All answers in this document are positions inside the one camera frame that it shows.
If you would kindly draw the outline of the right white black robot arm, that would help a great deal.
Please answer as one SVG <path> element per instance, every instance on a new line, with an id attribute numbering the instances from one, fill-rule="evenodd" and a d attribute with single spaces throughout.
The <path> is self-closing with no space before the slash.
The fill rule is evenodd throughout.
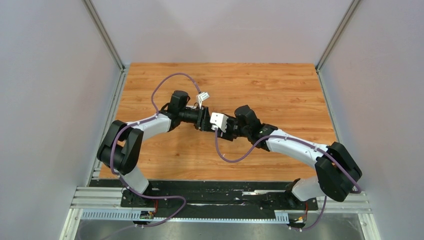
<path id="1" fill-rule="evenodd" d="M 285 201 L 290 208 L 298 209 L 305 201 L 317 197 L 343 202 L 350 193 L 362 191 L 358 184 L 362 171 L 343 144 L 335 141 L 326 145 L 295 137 L 274 125 L 262 123 L 248 105 L 238 107 L 234 114 L 214 112 L 210 123 L 216 139 L 233 141 L 242 137 L 251 143 L 248 152 L 236 162 L 258 148 L 289 156 L 315 170 L 315 176 L 295 179 L 287 187 Z"/>

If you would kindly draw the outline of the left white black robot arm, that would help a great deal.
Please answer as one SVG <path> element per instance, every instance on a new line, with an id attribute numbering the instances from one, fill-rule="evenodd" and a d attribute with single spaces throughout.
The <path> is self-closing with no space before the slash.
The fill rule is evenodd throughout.
<path id="1" fill-rule="evenodd" d="M 133 198 L 140 206 L 149 206 L 153 201 L 153 193 L 148 189 L 149 181 L 137 167 L 143 141 L 170 132 L 181 123 L 210 131 L 209 109 L 203 106 L 203 101 L 209 96 L 207 92 L 201 92 L 196 96 L 197 106 L 188 106 L 188 93 L 176 90 L 158 114 L 134 122 L 115 120 L 111 123 L 96 158 L 135 192 Z"/>

